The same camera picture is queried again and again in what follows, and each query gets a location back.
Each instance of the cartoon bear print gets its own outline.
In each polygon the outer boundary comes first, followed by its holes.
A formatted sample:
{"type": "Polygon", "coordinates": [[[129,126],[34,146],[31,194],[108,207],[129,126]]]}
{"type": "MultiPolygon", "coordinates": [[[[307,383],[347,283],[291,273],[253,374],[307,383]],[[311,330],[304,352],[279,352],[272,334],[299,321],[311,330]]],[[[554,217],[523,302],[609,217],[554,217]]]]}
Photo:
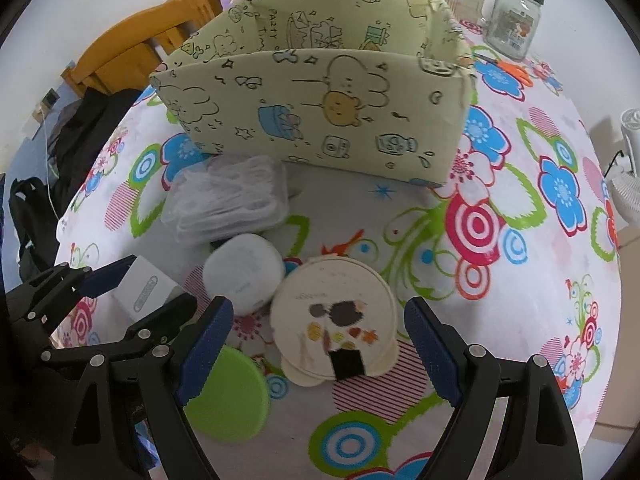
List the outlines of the cartoon bear print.
{"type": "Polygon", "coordinates": [[[334,126],[360,126],[358,111],[363,108],[360,99],[342,92],[327,92],[322,98],[324,117],[334,126]]]}
{"type": "Polygon", "coordinates": [[[385,107],[389,98],[389,81],[379,74],[368,72],[360,60],[348,54],[334,57],[321,79],[293,79],[294,82],[324,83],[327,92],[321,104],[305,104],[321,107],[324,117],[334,126],[360,126],[358,112],[364,107],[385,107]]]}

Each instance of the blue gripper pad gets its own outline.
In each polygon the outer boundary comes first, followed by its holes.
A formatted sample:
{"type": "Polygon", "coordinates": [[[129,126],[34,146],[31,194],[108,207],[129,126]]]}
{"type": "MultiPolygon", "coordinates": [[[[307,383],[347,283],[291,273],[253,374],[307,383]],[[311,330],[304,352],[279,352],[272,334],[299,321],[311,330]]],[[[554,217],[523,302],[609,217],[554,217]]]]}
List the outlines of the blue gripper pad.
{"type": "MultiPolygon", "coordinates": [[[[207,311],[202,315],[202,318],[205,316],[207,316],[207,311]]],[[[197,323],[206,322],[202,318],[197,323]]],[[[234,308],[229,300],[224,300],[217,312],[211,317],[208,325],[200,333],[187,357],[183,359],[180,366],[180,383],[174,392],[174,398],[181,406],[186,406],[190,399],[200,395],[226,336],[231,330],[233,320],[234,308]]]]}
{"type": "Polygon", "coordinates": [[[424,300],[413,298],[407,301],[404,306],[404,326],[436,393],[455,408],[462,400],[458,366],[421,309],[419,301],[424,300]]]}
{"type": "Polygon", "coordinates": [[[110,263],[107,266],[94,270],[84,283],[80,286],[80,297],[98,298],[105,292],[113,290],[124,278],[129,268],[136,261],[136,257],[132,254],[126,256],[117,262],[110,263]]]}

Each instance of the plastic bag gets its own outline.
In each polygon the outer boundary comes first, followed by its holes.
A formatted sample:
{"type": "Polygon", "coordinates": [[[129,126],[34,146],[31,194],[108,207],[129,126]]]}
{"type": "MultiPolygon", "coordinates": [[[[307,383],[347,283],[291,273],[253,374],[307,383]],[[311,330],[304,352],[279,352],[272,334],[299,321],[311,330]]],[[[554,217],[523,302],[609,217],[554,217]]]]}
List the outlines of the plastic bag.
{"type": "Polygon", "coordinates": [[[283,164],[267,155],[220,155],[181,170],[161,221],[187,245],[260,232],[289,214],[283,164]]]}

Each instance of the chair backrest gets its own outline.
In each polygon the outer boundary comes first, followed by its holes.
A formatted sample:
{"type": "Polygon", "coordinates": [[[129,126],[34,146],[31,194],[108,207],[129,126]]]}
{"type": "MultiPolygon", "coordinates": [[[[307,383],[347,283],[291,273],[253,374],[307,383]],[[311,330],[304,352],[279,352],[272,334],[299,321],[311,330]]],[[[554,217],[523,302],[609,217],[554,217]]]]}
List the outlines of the chair backrest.
{"type": "Polygon", "coordinates": [[[74,66],[65,69],[62,79],[79,96],[87,87],[105,94],[125,88],[143,90],[161,62],[151,41],[168,55],[189,37],[187,22],[200,28],[220,12],[220,0],[168,0],[141,10],[95,40],[74,66]]]}

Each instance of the printed cartoon box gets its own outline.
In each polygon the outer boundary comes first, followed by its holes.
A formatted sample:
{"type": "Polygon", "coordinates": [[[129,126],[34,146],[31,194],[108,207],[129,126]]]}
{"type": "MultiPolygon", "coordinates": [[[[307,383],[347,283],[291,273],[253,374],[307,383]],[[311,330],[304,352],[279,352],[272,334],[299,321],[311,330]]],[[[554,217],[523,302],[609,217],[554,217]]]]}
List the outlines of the printed cartoon box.
{"type": "Polygon", "coordinates": [[[204,152],[446,181],[475,75],[443,0],[236,0],[152,73],[204,152]]]}

